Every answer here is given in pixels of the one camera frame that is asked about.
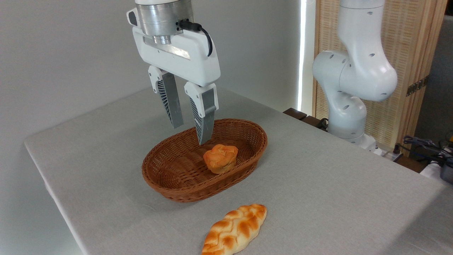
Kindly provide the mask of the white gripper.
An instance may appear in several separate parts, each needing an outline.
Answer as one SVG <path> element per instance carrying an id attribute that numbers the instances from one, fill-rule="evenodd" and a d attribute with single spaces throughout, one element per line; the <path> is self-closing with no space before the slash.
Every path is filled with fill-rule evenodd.
<path id="1" fill-rule="evenodd" d="M 220 66 L 215 46 L 207 56 L 209 45 L 204 33 L 184 30 L 172 35 L 169 45 L 160 45 L 140 28 L 133 27 L 132 31 L 139 55 L 150 64 L 153 91 L 159 95 L 174 129 L 183 125 L 174 75 L 189 81 L 184 90 L 190 97 L 199 145 L 205 144 L 211 139 L 215 111 L 219 108 L 214 82 L 220 77 Z"/>

